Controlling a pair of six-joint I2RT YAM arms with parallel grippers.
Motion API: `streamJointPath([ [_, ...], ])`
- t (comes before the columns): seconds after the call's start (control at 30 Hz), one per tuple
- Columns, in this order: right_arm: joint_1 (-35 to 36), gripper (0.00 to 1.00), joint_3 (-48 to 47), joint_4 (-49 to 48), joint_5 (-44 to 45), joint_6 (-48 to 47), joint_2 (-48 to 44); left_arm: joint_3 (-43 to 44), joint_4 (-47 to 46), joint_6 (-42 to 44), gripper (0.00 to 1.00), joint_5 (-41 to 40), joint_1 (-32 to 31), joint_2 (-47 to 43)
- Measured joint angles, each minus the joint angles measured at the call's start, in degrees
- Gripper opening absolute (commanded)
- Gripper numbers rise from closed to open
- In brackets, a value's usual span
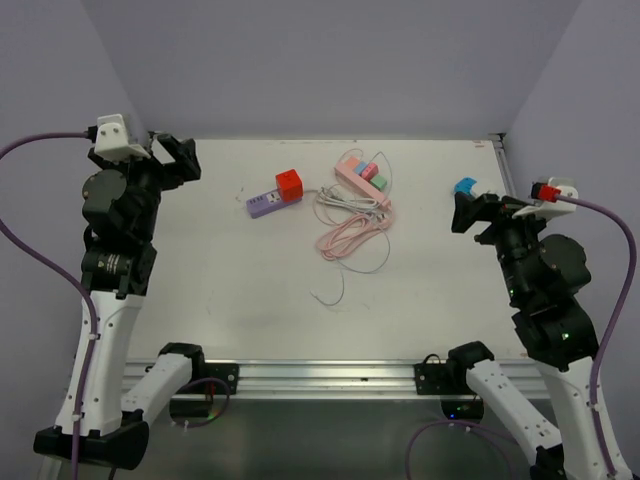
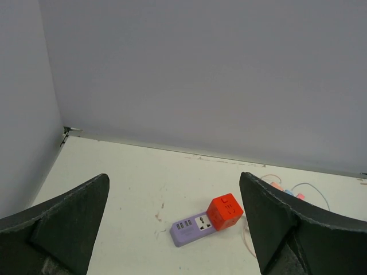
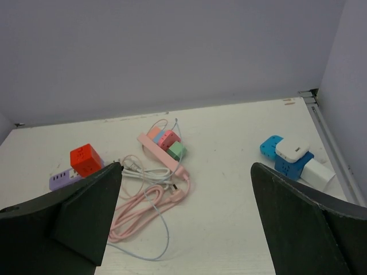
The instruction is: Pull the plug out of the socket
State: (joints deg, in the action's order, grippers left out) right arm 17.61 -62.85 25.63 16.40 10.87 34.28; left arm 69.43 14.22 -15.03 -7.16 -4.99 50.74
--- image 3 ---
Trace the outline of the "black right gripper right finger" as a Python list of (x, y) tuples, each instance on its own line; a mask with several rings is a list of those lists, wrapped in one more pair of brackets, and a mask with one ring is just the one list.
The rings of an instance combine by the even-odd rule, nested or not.
[(366, 274), (366, 207), (262, 163), (251, 181), (276, 274)]

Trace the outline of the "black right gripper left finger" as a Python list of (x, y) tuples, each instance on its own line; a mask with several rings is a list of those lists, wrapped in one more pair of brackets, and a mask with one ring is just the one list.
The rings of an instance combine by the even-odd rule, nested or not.
[(122, 181), (112, 163), (73, 184), (1, 210), (1, 274), (94, 274)]

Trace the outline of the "purple power strip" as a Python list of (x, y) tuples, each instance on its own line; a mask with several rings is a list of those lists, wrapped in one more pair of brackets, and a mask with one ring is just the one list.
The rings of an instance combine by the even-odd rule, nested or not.
[(82, 177), (73, 168), (67, 169), (49, 178), (49, 189), (55, 191), (67, 185), (75, 183)]

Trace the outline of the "red cube socket adapter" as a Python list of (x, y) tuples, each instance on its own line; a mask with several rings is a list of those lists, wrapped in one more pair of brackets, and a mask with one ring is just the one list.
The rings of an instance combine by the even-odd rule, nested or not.
[(95, 149), (88, 143), (70, 152), (71, 167), (86, 178), (104, 167), (104, 162)]

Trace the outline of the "pink power strip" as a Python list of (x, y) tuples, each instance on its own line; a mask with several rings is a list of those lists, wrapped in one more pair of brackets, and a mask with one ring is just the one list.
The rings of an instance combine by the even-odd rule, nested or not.
[(162, 162), (168, 169), (171, 170), (177, 177), (187, 180), (189, 179), (189, 173), (184, 168), (184, 166), (174, 160), (166, 151), (155, 144), (151, 139), (149, 139), (144, 133), (141, 133), (137, 140), (146, 147), (160, 162)]

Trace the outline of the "blue charger plug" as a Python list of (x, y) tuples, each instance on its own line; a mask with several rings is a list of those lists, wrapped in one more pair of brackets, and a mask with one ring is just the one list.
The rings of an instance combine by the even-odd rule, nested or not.
[(165, 131), (164, 130), (161, 130), (160, 132), (157, 133), (157, 135), (153, 138), (153, 142), (155, 144), (158, 144), (161, 137), (165, 134)]

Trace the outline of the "orange charger plug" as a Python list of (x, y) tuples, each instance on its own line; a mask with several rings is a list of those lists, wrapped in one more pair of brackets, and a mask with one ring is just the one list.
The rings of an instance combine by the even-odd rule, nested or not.
[(160, 132), (161, 129), (157, 126), (153, 127), (149, 132), (147, 133), (147, 137), (151, 140), (157, 135), (158, 132)]

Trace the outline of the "green plug adapter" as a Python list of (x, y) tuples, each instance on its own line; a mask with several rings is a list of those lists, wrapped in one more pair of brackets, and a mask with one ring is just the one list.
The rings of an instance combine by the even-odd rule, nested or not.
[(167, 153), (176, 161), (180, 161), (184, 158), (187, 149), (180, 142), (174, 142), (168, 149)]

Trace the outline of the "pink socket adapter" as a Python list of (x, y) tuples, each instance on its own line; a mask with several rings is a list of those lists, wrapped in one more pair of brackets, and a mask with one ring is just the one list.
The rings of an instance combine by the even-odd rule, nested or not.
[(163, 133), (163, 135), (158, 140), (158, 146), (167, 151), (170, 146), (172, 146), (175, 142), (180, 142), (181, 138), (172, 130), (167, 130)]

